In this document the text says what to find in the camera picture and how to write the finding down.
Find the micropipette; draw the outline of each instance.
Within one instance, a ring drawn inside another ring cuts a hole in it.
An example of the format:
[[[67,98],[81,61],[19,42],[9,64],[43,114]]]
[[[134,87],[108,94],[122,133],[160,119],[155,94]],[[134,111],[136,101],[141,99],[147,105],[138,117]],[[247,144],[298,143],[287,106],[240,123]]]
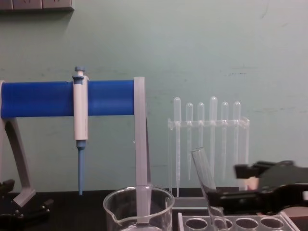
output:
[[[188,179],[191,179],[192,166],[192,121],[193,121],[193,104],[186,104],[186,122],[187,122],[187,164],[188,164]]]
[[[239,161],[239,121],[241,119],[241,104],[240,102],[235,102],[233,104],[233,120],[235,120],[234,127],[234,147],[233,147],[233,158],[234,164],[237,164]]]
[[[214,177],[215,166],[215,126],[217,120],[217,98],[215,96],[210,99],[210,123],[211,123],[211,138],[210,138],[210,168],[212,177]]]
[[[181,168],[181,156],[180,156],[180,126],[181,126],[181,99],[176,97],[173,102],[173,113],[175,122],[175,139],[176,139],[176,184],[177,184],[177,197],[179,197],[180,190],[180,168]]]
[[[78,192],[83,191],[84,150],[88,139],[88,77],[83,75],[84,67],[75,67],[73,76],[74,94],[74,138],[78,149]]]
[[[223,127],[221,131],[221,158],[222,158],[222,177],[225,180],[227,167],[227,120],[229,118],[229,104],[223,102],[221,104],[221,120]]]
[[[199,148],[203,147],[203,123],[205,119],[205,111],[204,111],[204,104],[198,103],[197,107],[197,120],[199,121]]]

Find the glass beaker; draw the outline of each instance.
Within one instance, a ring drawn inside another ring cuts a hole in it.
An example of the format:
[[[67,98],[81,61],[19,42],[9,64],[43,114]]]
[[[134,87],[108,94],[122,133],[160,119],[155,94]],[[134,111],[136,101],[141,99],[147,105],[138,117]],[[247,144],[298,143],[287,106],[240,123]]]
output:
[[[109,194],[103,202],[108,231],[172,231],[174,197],[152,186],[134,186]]]

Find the test tube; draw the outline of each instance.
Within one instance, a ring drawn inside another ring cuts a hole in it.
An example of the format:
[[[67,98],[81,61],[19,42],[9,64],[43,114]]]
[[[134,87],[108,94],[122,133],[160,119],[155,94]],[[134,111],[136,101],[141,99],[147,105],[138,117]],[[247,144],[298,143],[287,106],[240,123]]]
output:
[[[210,99],[209,119],[211,123],[211,138],[210,138],[210,168],[212,176],[214,177],[215,166],[215,126],[217,120],[217,98],[215,96]]]
[[[241,104],[235,102],[233,104],[233,120],[235,120],[234,126],[234,165],[239,161],[239,121],[241,119]]]
[[[198,179],[201,184],[201,189],[203,196],[207,202],[207,210],[210,216],[210,220],[212,223],[211,230],[214,231],[228,231],[227,223],[223,214],[223,210],[219,207],[212,207],[211,201],[207,199],[208,193],[216,192],[216,185],[214,178],[210,171],[209,162],[206,157],[206,153],[204,148],[197,148],[192,151],[192,159],[193,163],[197,170]]]
[[[221,120],[222,125],[222,137],[221,137],[221,158],[222,158],[222,177],[226,178],[226,167],[227,167],[227,120],[229,118],[229,104],[223,102],[221,104]]]
[[[203,148],[203,123],[205,119],[204,104],[198,103],[197,120],[199,121],[199,148]]]
[[[192,163],[192,121],[193,121],[193,104],[186,104],[186,122],[187,122],[187,164],[188,179],[191,179],[191,163]]]
[[[175,139],[176,139],[176,184],[177,184],[177,197],[179,197],[180,190],[180,168],[181,168],[181,156],[180,156],[180,126],[181,126],[181,99],[176,97],[173,102],[173,113],[175,122]]]

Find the electrical outlet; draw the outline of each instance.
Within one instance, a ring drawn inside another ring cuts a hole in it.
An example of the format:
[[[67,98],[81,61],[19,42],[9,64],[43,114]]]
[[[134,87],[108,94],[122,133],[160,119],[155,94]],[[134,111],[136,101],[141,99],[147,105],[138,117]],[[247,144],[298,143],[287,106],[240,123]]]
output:
[[[14,10],[42,9],[42,0],[13,0]]]
[[[0,0],[0,10],[12,10],[13,0]]]
[[[42,0],[44,9],[67,8],[73,9],[72,0]]]

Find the blue pipette tip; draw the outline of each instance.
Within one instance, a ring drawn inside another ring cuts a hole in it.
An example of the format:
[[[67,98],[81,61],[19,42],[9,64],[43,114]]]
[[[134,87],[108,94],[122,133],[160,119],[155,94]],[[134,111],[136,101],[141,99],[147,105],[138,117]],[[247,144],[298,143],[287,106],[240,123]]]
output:
[[[84,150],[78,150],[78,194],[82,195],[83,193],[83,160],[84,160],[84,155],[83,155]]]

